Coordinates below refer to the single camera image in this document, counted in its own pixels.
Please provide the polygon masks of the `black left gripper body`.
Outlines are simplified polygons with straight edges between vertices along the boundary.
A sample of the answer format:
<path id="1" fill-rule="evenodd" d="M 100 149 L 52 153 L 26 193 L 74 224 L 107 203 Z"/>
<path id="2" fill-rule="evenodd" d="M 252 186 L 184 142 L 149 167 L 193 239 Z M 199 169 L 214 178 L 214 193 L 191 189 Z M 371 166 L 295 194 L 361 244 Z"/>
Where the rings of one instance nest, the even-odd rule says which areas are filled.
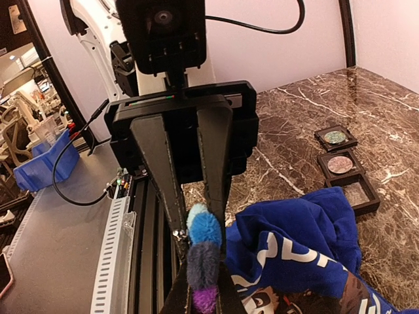
<path id="1" fill-rule="evenodd" d="M 178 94 L 170 91 L 157 92 L 110 103 L 104 120 L 111 134 L 111 148 L 120 167 L 133 176 L 141 173 L 145 164 L 130 131 L 130 125 L 142 114 L 162 114 L 179 181 L 201 181 L 196 107 L 199 101 L 210 100 L 214 96 L 223 96 L 232 109 L 228 174 L 235 176 L 244 173 L 247 159 L 257 145 L 259 131 L 257 93 L 246 80 L 185 88 Z"/>

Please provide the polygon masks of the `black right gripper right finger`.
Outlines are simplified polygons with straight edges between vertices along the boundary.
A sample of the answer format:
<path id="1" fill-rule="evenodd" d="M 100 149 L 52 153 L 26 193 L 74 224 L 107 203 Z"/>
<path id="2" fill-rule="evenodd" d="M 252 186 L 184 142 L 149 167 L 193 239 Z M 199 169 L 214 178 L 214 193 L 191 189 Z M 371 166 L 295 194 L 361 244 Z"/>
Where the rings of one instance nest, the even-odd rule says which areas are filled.
<path id="1" fill-rule="evenodd" d="M 217 281 L 218 295 L 216 313 L 220 314 L 246 314 L 242 301 L 235 290 L 234 283 L 224 262 L 219 265 L 219 278 Z"/>

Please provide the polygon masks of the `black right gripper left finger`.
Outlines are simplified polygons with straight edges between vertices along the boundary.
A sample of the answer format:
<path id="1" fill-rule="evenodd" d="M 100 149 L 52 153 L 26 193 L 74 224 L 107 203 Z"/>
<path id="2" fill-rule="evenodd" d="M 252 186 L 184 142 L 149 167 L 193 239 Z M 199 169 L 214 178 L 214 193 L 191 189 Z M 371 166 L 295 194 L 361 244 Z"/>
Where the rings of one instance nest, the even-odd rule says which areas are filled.
<path id="1" fill-rule="evenodd" d="M 192 313 L 192 292 L 187 281 L 187 262 L 184 261 L 166 298 L 160 314 Z"/>

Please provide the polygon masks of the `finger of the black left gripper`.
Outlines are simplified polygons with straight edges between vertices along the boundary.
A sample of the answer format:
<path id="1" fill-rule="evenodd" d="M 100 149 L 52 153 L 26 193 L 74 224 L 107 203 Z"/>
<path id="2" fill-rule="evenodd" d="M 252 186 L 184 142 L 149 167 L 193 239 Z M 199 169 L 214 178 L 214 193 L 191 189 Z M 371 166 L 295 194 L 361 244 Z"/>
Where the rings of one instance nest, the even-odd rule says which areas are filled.
<path id="1" fill-rule="evenodd" d="M 176 239 L 186 239 L 185 201 L 162 115 L 136 118 L 130 125 L 130 131 L 164 204 L 172 235 Z"/>
<path id="2" fill-rule="evenodd" d="M 216 216 L 225 214 L 227 204 L 227 167 L 232 124 L 232 109 L 220 103 L 197 110 L 198 146 L 209 210 Z"/>

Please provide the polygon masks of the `rainbow flower plush brooch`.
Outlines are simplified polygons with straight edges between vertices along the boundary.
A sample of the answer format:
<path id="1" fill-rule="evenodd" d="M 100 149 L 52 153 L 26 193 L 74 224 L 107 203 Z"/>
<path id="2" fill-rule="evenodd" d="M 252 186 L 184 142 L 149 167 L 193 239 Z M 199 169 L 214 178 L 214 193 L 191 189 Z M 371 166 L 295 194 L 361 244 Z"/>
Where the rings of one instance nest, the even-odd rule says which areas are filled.
<path id="1" fill-rule="evenodd" d="M 215 313 L 222 233 L 214 214 L 203 203 L 192 206 L 187 217 L 191 247 L 187 256 L 187 282 L 197 313 Z"/>

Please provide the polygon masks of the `blue printed t-shirt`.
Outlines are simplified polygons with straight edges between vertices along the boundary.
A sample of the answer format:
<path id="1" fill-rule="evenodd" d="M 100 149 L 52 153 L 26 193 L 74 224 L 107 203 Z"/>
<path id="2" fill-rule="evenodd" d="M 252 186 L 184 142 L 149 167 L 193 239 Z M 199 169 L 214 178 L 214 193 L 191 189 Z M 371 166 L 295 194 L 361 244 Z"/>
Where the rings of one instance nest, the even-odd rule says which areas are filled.
<path id="1" fill-rule="evenodd" d="M 395 313 L 360 278 L 355 215 L 340 188 L 250 205 L 227 229 L 226 263 L 248 313 Z"/>

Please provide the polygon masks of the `green oval brooch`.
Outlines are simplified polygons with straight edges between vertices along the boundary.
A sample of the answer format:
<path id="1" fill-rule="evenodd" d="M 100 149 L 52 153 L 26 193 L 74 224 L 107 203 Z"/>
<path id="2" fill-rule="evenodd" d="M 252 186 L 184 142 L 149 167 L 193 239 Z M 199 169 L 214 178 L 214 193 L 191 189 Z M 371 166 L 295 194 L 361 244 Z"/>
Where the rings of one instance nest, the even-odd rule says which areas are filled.
<path id="1" fill-rule="evenodd" d="M 347 136 L 342 131 L 330 131 L 324 135 L 324 140 L 330 145 L 340 145 L 346 142 Z"/>

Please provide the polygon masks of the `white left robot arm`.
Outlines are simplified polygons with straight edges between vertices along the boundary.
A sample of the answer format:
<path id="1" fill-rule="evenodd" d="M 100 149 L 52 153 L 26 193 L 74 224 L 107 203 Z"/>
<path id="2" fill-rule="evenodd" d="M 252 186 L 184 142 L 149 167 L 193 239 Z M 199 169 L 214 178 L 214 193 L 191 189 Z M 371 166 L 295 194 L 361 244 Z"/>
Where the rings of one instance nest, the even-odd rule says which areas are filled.
<path id="1" fill-rule="evenodd" d="M 105 84 L 104 120 L 119 164 L 149 173 L 175 234 L 191 228 L 181 185 L 202 181 L 208 218 L 223 235 L 231 178 L 246 170 L 259 119 L 248 81 L 215 81 L 205 2 L 60 6 Z"/>

